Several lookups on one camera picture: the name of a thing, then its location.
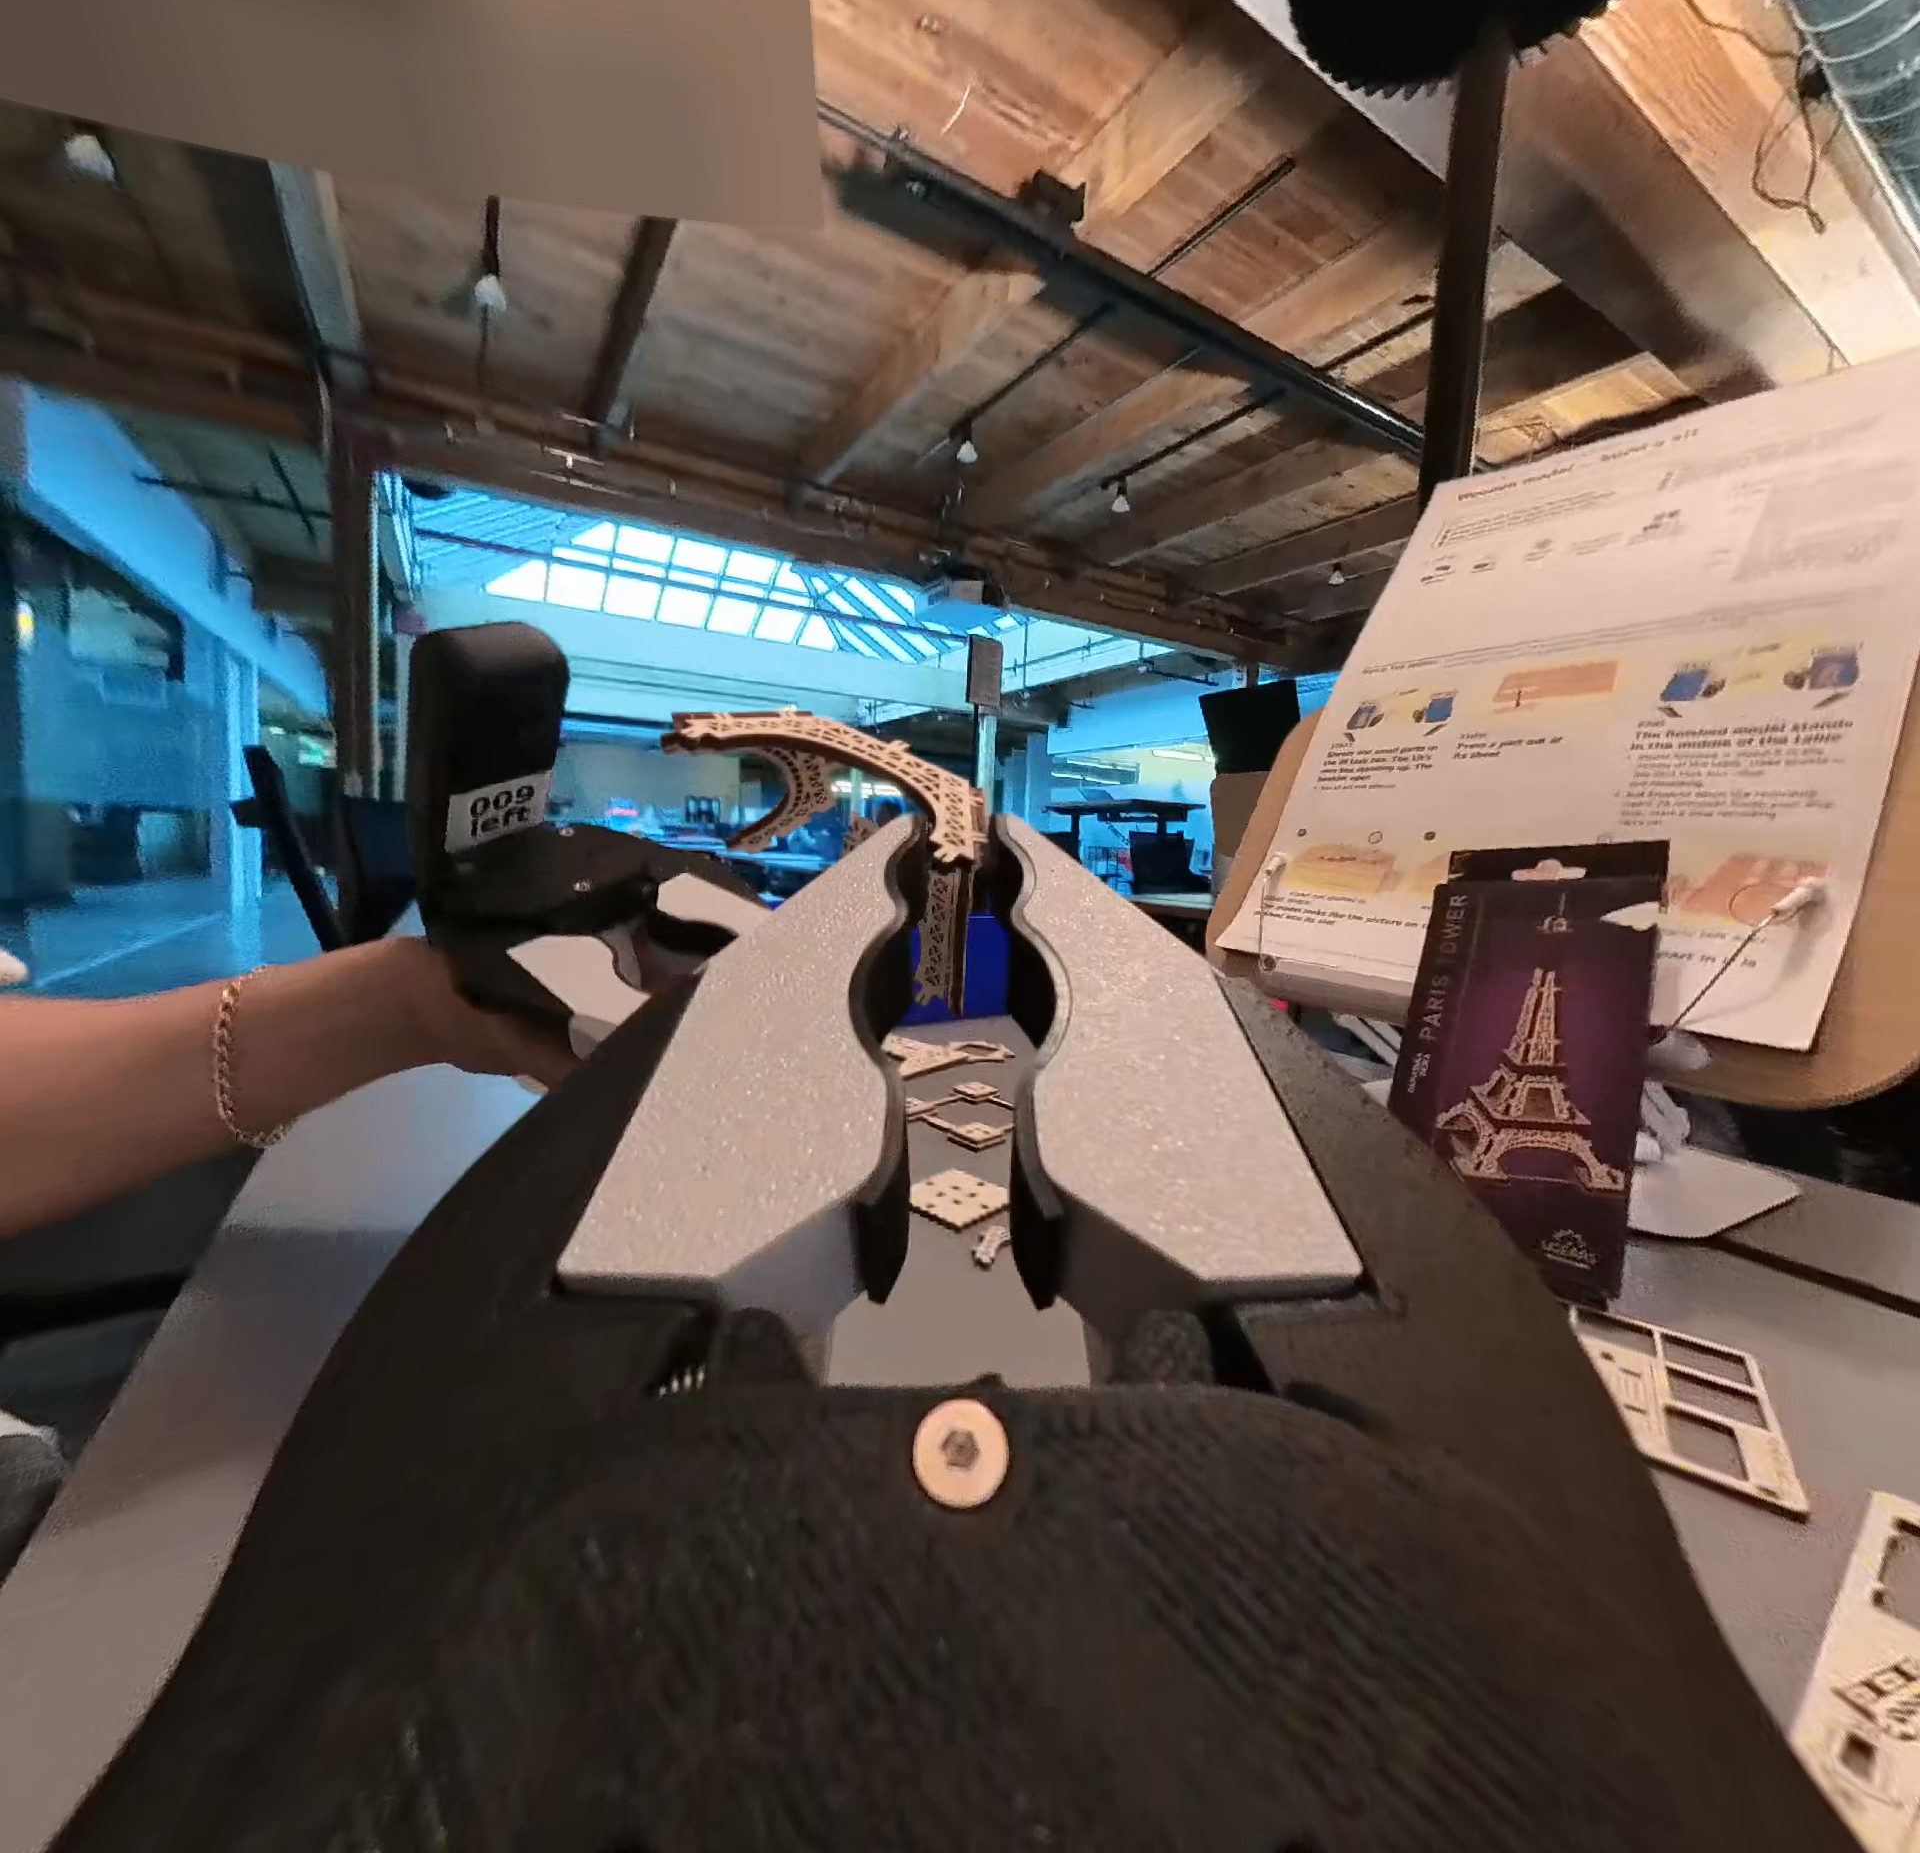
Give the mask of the purple tower kit package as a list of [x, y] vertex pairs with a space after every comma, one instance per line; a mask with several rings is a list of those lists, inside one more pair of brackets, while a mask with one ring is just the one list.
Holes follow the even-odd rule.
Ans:
[[1389, 1110], [1555, 1297], [1622, 1285], [1668, 842], [1474, 849], [1427, 911]]

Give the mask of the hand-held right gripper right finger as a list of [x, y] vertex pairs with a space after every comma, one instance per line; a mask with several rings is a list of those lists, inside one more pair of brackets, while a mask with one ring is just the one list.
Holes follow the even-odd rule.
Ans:
[[1212, 966], [1015, 816], [995, 816], [995, 916], [1031, 1048], [1012, 1259], [1032, 1304], [1356, 1294], [1358, 1245]]

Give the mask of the brown clipboard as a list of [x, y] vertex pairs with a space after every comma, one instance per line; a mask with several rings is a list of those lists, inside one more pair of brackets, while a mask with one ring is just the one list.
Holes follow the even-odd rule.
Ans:
[[[1241, 901], [1260, 879], [1262, 857], [1307, 760], [1313, 724], [1316, 717], [1298, 720], [1266, 770], [1214, 779], [1214, 841], [1224, 879], [1207, 921], [1204, 954], [1219, 973], [1249, 982], [1272, 999], [1400, 1027], [1409, 1019], [1406, 982], [1338, 982], [1294, 962], [1266, 971], [1260, 949], [1245, 953], [1224, 942]], [[1907, 711], [1857, 921], [1812, 1050], [1757, 1048], [1702, 1025], [1692, 1033], [1707, 1040], [1707, 1062], [1683, 1072], [1682, 1081], [1725, 1103], [1810, 1112], [1889, 1091], [1916, 1073], [1918, 704]]]

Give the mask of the grey desk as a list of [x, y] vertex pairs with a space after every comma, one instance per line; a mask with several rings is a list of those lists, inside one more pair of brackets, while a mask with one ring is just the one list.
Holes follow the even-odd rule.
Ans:
[[403, 1241], [222, 1232], [4, 1588], [4, 1848], [1859, 1848], [1558, 1305], [1236, 1015], [1362, 1287], [1111, 1384], [551, 1287], [645, 1024]]

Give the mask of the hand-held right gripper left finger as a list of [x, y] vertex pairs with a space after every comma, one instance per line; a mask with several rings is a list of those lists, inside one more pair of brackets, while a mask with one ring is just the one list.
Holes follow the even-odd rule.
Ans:
[[926, 829], [901, 819], [711, 960], [557, 1264], [566, 1290], [845, 1309], [908, 1259], [882, 1038], [914, 994]]

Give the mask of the paper instruction sheet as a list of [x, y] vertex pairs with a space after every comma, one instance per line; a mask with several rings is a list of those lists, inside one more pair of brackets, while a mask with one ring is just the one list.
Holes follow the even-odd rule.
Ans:
[[1656, 841], [1656, 1019], [1810, 1050], [1907, 720], [1916, 541], [1916, 352], [1443, 484], [1220, 947], [1409, 983], [1455, 854]]

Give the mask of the white stand base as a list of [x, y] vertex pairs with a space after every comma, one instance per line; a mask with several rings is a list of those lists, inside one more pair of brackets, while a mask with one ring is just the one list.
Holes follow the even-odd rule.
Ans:
[[1683, 1027], [1654, 1036], [1627, 1216], [1635, 1237], [1711, 1241], [1800, 1195], [1785, 1174], [1692, 1145], [1692, 1121], [1667, 1081], [1692, 1078], [1709, 1062], [1707, 1044]]

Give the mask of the person's left hand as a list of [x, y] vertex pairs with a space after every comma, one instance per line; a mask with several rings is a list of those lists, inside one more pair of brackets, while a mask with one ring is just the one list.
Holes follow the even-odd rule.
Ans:
[[399, 938], [263, 971], [235, 1002], [227, 1086], [252, 1132], [398, 1072], [447, 1065], [542, 1091], [580, 1065], [563, 1027], [467, 1002], [444, 953]]

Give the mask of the double-square wooden piece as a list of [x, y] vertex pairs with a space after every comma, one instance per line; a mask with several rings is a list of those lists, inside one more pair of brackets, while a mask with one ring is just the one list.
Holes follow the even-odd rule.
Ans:
[[947, 1091], [909, 1093], [908, 1123], [948, 1145], [987, 1151], [1012, 1138], [1015, 1100], [987, 1081], [956, 1081]]

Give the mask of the black ceiling pipe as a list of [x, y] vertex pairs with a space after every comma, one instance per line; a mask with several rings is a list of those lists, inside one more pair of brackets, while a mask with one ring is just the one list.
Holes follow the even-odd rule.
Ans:
[[1026, 204], [909, 142], [816, 101], [820, 122], [856, 141], [876, 162], [835, 174], [850, 213], [926, 251], [1003, 256], [1018, 274], [1057, 288], [1068, 305], [1103, 307], [1101, 329], [1142, 352], [1204, 352], [1272, 396], [1334, 416], [1359, 439], [1420, 460], [1423, 427], [1252, 329], [1081, 240], [1057, 215]]

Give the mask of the black pleated disc on pole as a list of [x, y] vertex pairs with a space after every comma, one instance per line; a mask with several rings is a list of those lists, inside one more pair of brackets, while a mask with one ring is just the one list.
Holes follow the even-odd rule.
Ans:
[[1288, 0], [1307, 59], [1336, 85], [1374, 97], [1452, 85], [1420, 509], [1474, 467], [1486, 294], [1515, 66], [1615, 2]]

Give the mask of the person's left forearm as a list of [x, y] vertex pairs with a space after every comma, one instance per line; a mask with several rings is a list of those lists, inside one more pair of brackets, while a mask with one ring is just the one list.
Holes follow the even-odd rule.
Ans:
[[243, 980], [121, 1002], [2, 1008], [2, 1232], [91, 1210], [171, 1169], [265, 1148], [235, 1119], [230, 1025]]

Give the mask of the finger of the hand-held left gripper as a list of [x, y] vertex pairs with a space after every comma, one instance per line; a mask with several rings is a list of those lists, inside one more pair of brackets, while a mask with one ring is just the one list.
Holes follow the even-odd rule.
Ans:
[[662, 993], [694, 982], [694, 956], [669, 951], [643, 928], [542, 936], [511, 960], [566, 1009], [566, 1038], [588, 1060], [627, 1019]]
[[754, 891], [695, 872], [657, 879], [653, 949], [706, 960], [761, 927], [772, 906]]

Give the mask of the wooden tower model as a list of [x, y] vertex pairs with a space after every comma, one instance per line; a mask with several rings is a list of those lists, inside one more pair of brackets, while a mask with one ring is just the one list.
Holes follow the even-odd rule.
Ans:
[[742, 851], [761, 851], [835, 802], [833, 770], [848, 766], [895, 788], [918, 809], [926, 847], [916, 1002], [942, 999], [959, 1016], [966, 996], [974, 877], [989, 851], [989, 813], [977, 788], [850, 724], [796, 706], [748, 713], [676, 713], [660, 741], [666, 752], [759, 752], [780, 776], [772, 812], [738, 833]]

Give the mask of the black monitor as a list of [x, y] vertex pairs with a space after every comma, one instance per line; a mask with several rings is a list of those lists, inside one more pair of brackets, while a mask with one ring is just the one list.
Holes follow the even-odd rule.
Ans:
[[1199, 697], [1204, 738], [1219, 776], [1265, 776], [1303, 718], [1291, 675]]

